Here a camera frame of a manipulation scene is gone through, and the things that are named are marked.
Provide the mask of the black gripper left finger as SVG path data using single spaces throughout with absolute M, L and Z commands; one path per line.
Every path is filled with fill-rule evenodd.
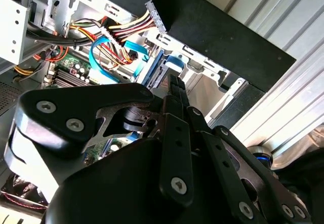
M 193 200 L 189 105 L 184 82 L 169 78 L 169 93 L 159 98 L 138 83 L 50 88 L 21 95 L 14 116 L 15 156 L 24 162 L 16 173 L 38 186 L 51 201 L 59 186 L 77 172 L 88 147 L 123 137 L 144 121 L 143 138 L 117 152 L 127 166 L 144 146 L 159 147 L 158 188 L 178 205 Z

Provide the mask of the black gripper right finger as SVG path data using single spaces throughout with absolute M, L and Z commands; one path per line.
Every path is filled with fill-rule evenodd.
M 216 178 L 226 223 L 311 223 L 305 207 L 264 164 L 224 126 L 210 129 L 188 101 L 185 84 L 177 79 L 177 96 L 189 123 L 192 150 L 197 150 L 207 174 Z

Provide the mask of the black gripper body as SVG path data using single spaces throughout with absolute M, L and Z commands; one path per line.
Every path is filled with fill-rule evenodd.
M 194 199 L 180 207 L 160 192 L 161 143 L 139 140 L 74 173 L 56 191 L 46 223 L 238 223 L 210 163 L 191 154 Z

